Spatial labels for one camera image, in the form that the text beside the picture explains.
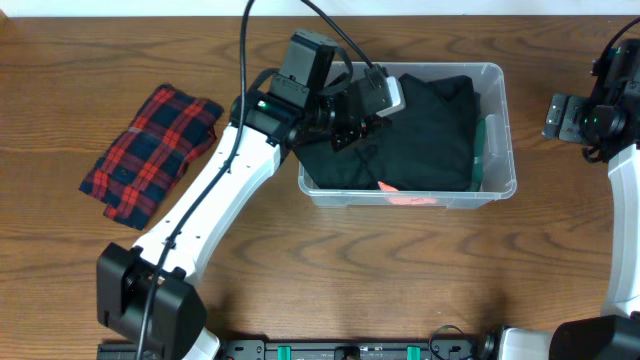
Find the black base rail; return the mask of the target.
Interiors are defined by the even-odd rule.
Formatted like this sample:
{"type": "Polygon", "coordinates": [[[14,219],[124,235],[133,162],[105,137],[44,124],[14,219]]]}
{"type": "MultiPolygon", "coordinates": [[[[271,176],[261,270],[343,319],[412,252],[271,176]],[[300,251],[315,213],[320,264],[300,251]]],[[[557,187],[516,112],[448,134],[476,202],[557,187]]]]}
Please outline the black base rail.
{"type": "Polygon", "coordinates": [[[215,360],[465,360],[496,359],[499,340],[488,335],[479,340],[446,336],[426,342],[338,343],[224,342],[215,360]]]}

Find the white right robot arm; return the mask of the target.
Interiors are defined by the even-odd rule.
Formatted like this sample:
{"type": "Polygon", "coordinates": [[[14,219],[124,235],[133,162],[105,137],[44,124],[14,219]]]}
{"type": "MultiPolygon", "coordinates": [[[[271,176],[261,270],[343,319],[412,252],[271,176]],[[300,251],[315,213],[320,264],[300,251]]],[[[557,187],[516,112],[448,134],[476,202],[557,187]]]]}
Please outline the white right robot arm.
{"type": "Polygon", "coordinates": [[[560,318],[545,330],[515,325],[497,334],[495,359],[639,357],[639,97],[618,91],[589,105],[580,120],[586,157],[606,170],[611,260],[597,311],[560,318]]]}

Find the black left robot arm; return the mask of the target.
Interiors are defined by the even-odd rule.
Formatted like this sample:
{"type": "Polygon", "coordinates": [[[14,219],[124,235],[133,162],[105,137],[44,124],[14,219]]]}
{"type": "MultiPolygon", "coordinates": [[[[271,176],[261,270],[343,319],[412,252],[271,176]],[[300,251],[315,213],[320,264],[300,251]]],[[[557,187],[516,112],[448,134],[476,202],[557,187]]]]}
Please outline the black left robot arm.
{"type": "Polygon", "coordinates": [[[197,293],[207,264],[254,192],[288,153],[329,139],[339,151],[404,106],[395,77],[374,65],[333,81],[326,74],[263,71],[239,96],[215,154],[161,223],[97,261],[99,322],[134,344],[131,355],[212,359],[218,338],[205,327],[197,293]]]}

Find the pink printed t-shirt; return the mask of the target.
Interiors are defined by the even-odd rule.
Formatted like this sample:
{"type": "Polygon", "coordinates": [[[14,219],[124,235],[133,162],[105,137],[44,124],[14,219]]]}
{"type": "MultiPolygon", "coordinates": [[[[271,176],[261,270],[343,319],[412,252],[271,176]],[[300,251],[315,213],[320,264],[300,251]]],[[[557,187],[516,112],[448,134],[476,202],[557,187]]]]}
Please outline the pink printed t-shirt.
{"type": "Polygon", "coordinates": [[[398,206],[426,206],[426,205],[436,205],[438,200],[435,198],[429,197],[412,197],[408,195],[402,195],[401,192],[382,181],[377,182],[379,189],[386,193],[386,200],[392,205],[398,206]]]}

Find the large black garment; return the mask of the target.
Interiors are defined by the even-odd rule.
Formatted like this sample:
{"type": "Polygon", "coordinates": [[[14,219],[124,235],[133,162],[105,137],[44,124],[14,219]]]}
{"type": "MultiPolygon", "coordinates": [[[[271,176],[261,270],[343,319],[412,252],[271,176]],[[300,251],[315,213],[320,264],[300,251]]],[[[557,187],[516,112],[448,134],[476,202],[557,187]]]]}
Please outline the large black garment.
{"type": "Polygon", "coordinates": [[[328,141],[294,151],[318,187],[378,190],[382,181],[399,191],[468,191],[480,118],[472,80],[404,74],[400,84],[406,107],[388,127],[340,152],[328,141]]]}

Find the clear plastic storage bin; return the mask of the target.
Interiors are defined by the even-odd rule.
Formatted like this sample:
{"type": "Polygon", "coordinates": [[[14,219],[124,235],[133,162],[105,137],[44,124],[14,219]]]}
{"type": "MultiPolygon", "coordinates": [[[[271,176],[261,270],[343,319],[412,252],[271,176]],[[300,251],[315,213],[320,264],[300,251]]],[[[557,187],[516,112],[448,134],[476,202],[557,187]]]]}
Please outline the clear plastic storage bin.
{"type": "MultiPolygon", "coordinates": [[[[391,76],[408,73],[425,82],[465,75],[480,96],[480,117],[486,120],[484,179],[479,192],[400,191],[402,195],[438,200],[436,207],[475,209],[489,202],[510,198],[517,189],[505,79],[502,69],[491,62],[383,62],[391,76]]],[[[298,168],[298,186],[320,207],[397,206],[381,190],[321,189],[303,166],[298,168]]]]}

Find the red plaid folded shirt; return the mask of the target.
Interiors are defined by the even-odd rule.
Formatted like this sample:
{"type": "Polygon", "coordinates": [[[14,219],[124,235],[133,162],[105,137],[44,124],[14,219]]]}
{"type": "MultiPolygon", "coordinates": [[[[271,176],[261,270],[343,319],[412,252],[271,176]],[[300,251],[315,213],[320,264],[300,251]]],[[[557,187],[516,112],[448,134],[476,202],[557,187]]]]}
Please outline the red plaid folded shirt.
{"type": "Polygon", "coordinates": [[[216,141],[224,109],[170,84],[158,86],[96,161],[79,190],[104,203],[104,216],[142,230],[192,161],[216,141]]]}

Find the dark green garment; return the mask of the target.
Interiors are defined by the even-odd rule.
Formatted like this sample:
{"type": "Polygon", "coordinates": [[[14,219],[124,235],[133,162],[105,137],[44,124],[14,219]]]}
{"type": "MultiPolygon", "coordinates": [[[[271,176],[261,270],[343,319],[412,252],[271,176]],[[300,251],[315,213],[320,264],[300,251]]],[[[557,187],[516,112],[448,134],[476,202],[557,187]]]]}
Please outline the dark green garment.
{"type": "Polygon", "coordinates": [[[474,162],[471,173],[471,183],[468,188],[469,192],[479,192],[481,190],[482,181],[484,179],[484,148],[486,140],[486,120],[479,118],[476,125],[476,134],[474,142],[474,162]]]}

